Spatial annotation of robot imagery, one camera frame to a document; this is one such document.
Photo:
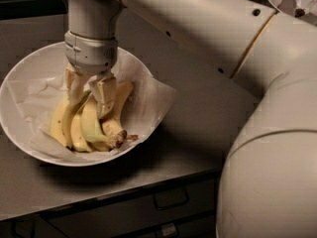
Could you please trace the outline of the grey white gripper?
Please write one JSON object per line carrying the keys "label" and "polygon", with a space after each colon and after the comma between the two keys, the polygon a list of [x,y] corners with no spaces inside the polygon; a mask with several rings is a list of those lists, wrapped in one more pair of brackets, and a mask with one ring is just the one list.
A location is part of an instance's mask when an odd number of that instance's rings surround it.
{"label": "grey white gripper", "polygon": [[[64,73],[67,95],[71,105],[81,101],[89,76],[107,73],[117,62],[116,39],[93,40],[68,31],[64,35],[65,55],[69,61]],[[89,88],[97,101],[97,116],[105,118],[113,109],[116,99],[116,77],[110,73],[89,82]]]}

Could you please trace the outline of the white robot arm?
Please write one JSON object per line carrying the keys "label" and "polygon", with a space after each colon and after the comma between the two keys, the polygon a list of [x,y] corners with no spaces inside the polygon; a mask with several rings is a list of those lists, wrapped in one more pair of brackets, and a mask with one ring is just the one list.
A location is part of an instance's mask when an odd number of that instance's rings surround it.
{"label": "white robot arm", "polygon": [[125,6],[259,104],[228,151],[217,238],[317,238],[316,30],[250,0]]}

